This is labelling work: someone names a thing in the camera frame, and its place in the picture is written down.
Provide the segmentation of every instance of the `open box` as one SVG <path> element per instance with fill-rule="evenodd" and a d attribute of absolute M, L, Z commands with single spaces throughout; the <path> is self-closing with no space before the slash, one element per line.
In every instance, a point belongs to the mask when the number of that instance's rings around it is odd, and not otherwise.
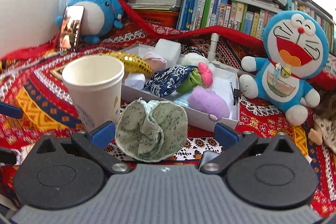
<path fill-rule="evenodd" d="M 136 54 L 142 58 L 144 57 L 145 53 L 147 52 L 149 48 L 151 47 L 147 45 L 136 45 L 136 46 L 124 48 L 122 49 L 122 51 L 131 53 L 131 54 Z M 179 61 L 183 57 L 184 55 L 181 54 L 179 57 L 179 60 L 177 61 L 177 64 L 180 64 Z M 239 89 L 238 76 L 234 69 L 230 69 L 230 68 L 226 68 L 226 69 L 216 68 L 216 69 L 217 69 L 216 77 L 214 78 L 214 84 L 210 88 L 210 90 L 214 90 L 219 96 L 221 96 L 226 101 L 230 109 L 230 117 L 222 118 L 219 122 L 222 122 L 231 128 L 235 128 L 239 121 L 239 100 L 236 103 L 236 105 L 234 105 L 234 98 L 233 98 L 230 83 L 232 83 L 232 87 L 234 89 Z M 144 89 L 135 90 L 133 88 L 130 88 L 124 85 L 124 79 L 123 79 L 123 84 L 121 88 L 121 99 L 125 100 L 126 102 L 132 102 L 138 98 L 142 98 L 145 101 L 150 101 L 150 100 L 173 101 L 184 107 L 188 115 L 189 125 L 192 125 L 192 126 L 195 126 L 195 127 L 207 130 L 207 131 L 211 131 L 211 132 L 214 131 L 216 122 L 212 121 L 209 118 L 208 114 L 188 107 L 188 104 L 184 103 L 184 100 L 183 100 L 183 98 L 185 98 L 184 95 L 179 95 L 175 91 L 171 95 L 168 95 L 165 97 L 158 97 L 152 94 L 151 92 L 149 92 L 148 90 L 144 90 Z"/>

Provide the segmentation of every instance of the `navy blue floral fabric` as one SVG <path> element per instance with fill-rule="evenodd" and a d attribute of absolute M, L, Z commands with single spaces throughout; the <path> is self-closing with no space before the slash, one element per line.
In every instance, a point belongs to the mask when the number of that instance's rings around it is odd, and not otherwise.
<path fill-rule="evenodd" d="M 172 94 L 188 79 L 196 66 L 177 66 L 154 72 L 144 88 L 156 96 L 163 97 Z"/>

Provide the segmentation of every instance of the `doraemon plush toy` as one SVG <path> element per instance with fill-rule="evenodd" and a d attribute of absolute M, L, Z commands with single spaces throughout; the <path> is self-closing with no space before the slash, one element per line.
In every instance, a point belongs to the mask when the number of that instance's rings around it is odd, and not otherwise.
<path fill-rule="evenodd" d="M 113 26 L 123 27 L 120 19 L 123 10 L 118 0 L 70 0 L 68 6 L 84 6 L 84 16 L 80 35 L 84 42 L 96 44 L 99 37 L 107 34 Z M 58 16 L 55 22 L 61 25 L 63 16 Z"/>
<path fill-rule="evenodd" d="M 264 31 L 267 58 L 246 56 L 245 71 L 258 71 L 255 78 L 242 75 L 244 96 L 263 98 L 285 113 L 293 126 L 308 117 L 306 107 L 316 107 L 319 93 L 306 82 L 318 75 L 327 62 L 329 46 L 322 27 L 300 11 L 283 11 L 270 19 Z"/>

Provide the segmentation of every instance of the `plush toy eye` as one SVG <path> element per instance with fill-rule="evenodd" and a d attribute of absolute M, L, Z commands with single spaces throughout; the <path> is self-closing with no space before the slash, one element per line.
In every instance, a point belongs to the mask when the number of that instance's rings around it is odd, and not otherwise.
<path fill-rule="evenodd" d="M 293 23 L 294 26 L 300 27 L 304 23 L 305 18 L 300 14 L 294 14 L 292 16 L 291 20 L 292 20 L 292 23 Z"/>
<path fill-rule="evenodd" d="M 315 25 L 311 20 L 305 20 L 303 28 L 308 35 L 313 35 L 316 30 Z"/>

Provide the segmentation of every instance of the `white paper cup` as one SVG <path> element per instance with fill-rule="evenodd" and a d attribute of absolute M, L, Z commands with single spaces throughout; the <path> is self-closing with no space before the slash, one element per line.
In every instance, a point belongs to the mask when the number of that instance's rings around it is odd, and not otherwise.
<path fill-rule="evenodd" d="M 118 123 L 124 64 L 108 55 L 89 55 L 65 66 L 67 87 L 87 132 L 106 121 Z"/>

